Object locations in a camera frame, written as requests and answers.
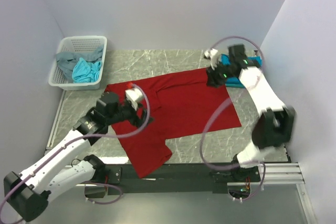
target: white plastic basket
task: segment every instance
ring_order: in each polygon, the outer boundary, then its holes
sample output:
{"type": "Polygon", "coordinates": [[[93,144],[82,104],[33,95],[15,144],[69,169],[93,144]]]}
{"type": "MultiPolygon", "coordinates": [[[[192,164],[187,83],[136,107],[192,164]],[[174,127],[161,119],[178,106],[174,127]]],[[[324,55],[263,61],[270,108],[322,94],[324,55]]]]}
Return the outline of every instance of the white plastic basket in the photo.
{"type": "Polygon", "coordinates": [[[103,55],[101,58],[101,67],[99,78],[96,82],[89,83],[71,83],[63,75],[56,63],[56,58],[49,75],[49,84],[54,87],[60,87],[64,90],[94,90],[99,89],[101,77],[103,74],[107,39],[104,36],[73,36],[64,38],[57,49],[57,53],[69,52],[92,52],[100,45],[104,45],[103,55]]]}

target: wall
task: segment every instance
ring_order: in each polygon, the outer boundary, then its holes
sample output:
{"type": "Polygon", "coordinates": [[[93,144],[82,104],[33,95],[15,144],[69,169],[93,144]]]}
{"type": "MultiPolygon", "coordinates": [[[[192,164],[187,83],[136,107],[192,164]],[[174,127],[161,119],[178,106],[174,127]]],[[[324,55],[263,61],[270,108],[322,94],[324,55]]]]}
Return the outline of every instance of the wall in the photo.
{"type": "MultiPolygon", "coordinates": [[[[47,78],[63,35],[43,0],[0,0],[0,6],[2,179],[44,153],[61,95],[47,78]]],[[[9,208],[6,223],[13,222],[9,208]]]]}
{"type": "Polygon", "coordinates": [[[105,35],[118,49],[205,49],[228,35],[261,44],[284,0],[46,2],[65,36],[105,35]]]}
{"type": "Polygon", "coordinates": [[[262,45],[271,86],[297,111],[291,157],[319,223],[336,220],[335,17],[335,0],[286,0],[262,45]]]}

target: folded blue cloth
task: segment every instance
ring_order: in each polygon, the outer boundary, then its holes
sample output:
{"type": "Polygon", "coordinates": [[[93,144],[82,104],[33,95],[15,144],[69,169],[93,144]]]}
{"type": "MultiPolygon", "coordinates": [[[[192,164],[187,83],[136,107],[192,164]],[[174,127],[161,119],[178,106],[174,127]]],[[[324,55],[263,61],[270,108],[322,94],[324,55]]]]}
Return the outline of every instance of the folded blue cloth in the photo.
{"type": "MultiPolygon", "coordinates": [[[[262,66],[262,60],[260,57],[248,57],[251,60],[257,60],[257,62],[262,66]]],[[[229,56],[222,54],[222,63],[224,65],[230,65],[229,56]]],[[[236,77],[231,77],[226,80],[225,86],[232,88],[244,88],[244,85],[236,77]]]]}
{"type": "Polygon", "coordinates": [[[75,65],[72,72],[74,83],[95,82],[99,79],[101,61],[86,62],[83,58],[75,65]]]}
{"type": "Polygon", "coordinates": [[[57,66],[62,70],[65,78],[72,81],[72,71],[75,65],[83,58],[86,62],[101,61],[104,45],[100,45],[93,52],[60,52],[56,54],[57,66]]]}

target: red cloth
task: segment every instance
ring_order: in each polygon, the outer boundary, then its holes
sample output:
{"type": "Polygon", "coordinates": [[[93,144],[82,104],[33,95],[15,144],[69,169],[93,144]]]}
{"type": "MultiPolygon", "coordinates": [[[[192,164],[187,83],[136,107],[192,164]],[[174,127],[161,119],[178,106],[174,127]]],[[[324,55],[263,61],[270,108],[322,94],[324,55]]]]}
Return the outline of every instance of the red cloth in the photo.
{"type": "MultiPolygon", "coordinates": [[[[216,108],[229,97],[225,86],[206,86],[205,69],[196,69],[132,81],[147,94],[154,121],[141,133],[120,139],[134,169],[140,178],[150,174],[171,156],[165,140],[201,133],[216,108]]],[[[107,85],[124,99],[130,82],[107,85]]],[[[210,131],[240,127],[240,121],[231,104],[211,126],[210,131]]],[[[128,121],[112,125],[117,134],[134,131],[128,121]]]]}

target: gray marble surface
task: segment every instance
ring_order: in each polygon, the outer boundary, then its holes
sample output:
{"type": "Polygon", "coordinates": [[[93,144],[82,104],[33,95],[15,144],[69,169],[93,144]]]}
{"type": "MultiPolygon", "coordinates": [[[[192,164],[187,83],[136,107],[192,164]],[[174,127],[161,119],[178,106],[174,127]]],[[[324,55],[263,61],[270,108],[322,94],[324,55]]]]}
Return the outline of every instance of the gray marble surface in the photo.
{"type": "MultiPolygon", "coordinates": [[[[201,50],[117,50],[106,54],[99,90],[66,91],[49,148],[56,146],[88,109],[95,105],[107,84],[118,83],[166,73],[209,66],[201,50]]],[[[210,162],[230,162],[250,141],[257,110],[245,89],[228,88],[240,122],[239,128],[209,132],[204,143],[204,155],[210,162]]],[[[200,134],[166,140],[173,155],[167,163],[198,163],[200,134]]],[[[117,139],[102,138],[78,158],[95,154],[105,162],[125,163],[127,155],[117,139]]],[[[284,147],[266,157],[265,161],[286,162],[284,147]]]]}

